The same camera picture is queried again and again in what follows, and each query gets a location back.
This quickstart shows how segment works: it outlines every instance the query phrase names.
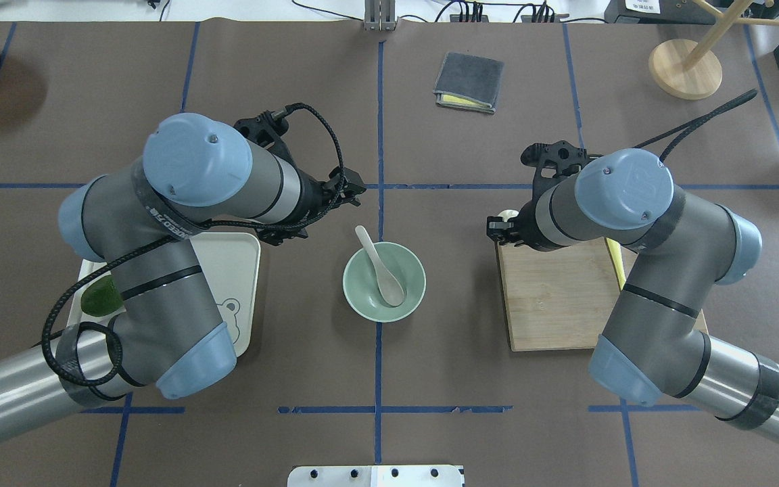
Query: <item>white object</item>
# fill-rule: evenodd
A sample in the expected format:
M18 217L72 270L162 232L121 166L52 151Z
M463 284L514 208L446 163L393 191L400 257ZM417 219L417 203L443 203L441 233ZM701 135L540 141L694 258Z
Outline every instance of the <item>white object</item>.
M392 272L387 269L387 266L381 261L380 256L377 255L375 244L372 243L369 232L365 230L364 226L356 226L356 236L359 237L359 243L362 244L365 253L369 255L371 264L375 266L377 289L381 291L383 301L386 301L387 304L393 307L399 306L404 302L404 289L402 289L402 284L399 284L395 275L392 275Z
M624 0L624 5L627 6L627 9L636 10L636 12L659 13L659 0Z
M498 216L503 218L504 222L506 222L510 218L516 218L516 216L519 216L519 212L516 210L503 210L503 212L498 213Z
M318 485L331 487L344 485L364 487L384 487L390 485L398 485L399 487L463 487L465 485L463 472L464 467L458 465L296 467L287 476L287 487L315 487Z
M208 232L191 238L194 252L210 284L222 319L228 324L230 339L236 356L242 355L251 342L251 320L254 317L254 294L257 290L257 271L260 264L260 242L257 237L244 232ZM104 262L83 261L80 279L104 267ZM81 321L105 323L120 308L106 317L90 317L80 310L80 297L91 286L86 284L74 294L68 324Z

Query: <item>wooden cutting board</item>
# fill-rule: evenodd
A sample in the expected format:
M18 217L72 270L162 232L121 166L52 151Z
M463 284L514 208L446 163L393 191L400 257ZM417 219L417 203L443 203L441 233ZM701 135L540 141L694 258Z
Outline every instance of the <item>wooden cutting board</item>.
M593 348L618 299L618 278L601 239L556 252L496 246L513 352ZM621 249L625 273L636 254ZM700 312L696 329L708 333Z

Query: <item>black box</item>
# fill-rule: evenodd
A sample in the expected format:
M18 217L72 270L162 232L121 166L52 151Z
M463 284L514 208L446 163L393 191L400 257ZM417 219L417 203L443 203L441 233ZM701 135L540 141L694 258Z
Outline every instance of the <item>black box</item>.
M659 0L661 13L628 9L633 0L610 0L603 18L610 24L702 24L714 25L717 20L692 0Z

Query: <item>bowl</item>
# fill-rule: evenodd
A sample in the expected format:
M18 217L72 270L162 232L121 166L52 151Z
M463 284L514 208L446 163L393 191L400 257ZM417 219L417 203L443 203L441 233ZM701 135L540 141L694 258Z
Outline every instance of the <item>bowl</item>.
M395 308L381 298L377 289L375 268L365 250L359 249L344 266L342 287L350 308L360 317L380 323L391 323L407 317L420 305L426 294L426 271L423 263L404 246L392 241L377 241L377 255L396 276L405 291L404 301Z

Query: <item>white ceramic spoon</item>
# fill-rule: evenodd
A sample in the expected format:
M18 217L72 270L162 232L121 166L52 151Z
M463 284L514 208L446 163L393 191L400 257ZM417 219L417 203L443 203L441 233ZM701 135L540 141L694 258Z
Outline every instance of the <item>white ceramic spoon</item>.
M392 272L387 269L387 266L381 261L380 256L377 255L375 244L371 243L369 232L365 230L364 226L357 225L356 236L359 237L359 243L362 244L365 253L369 255L372 265L375 266L377 289L381 291L383 301L386 301L386 303L393 308L402 304L404 302L404 289L402 289L402 284L399 284L395 275L392 275Z

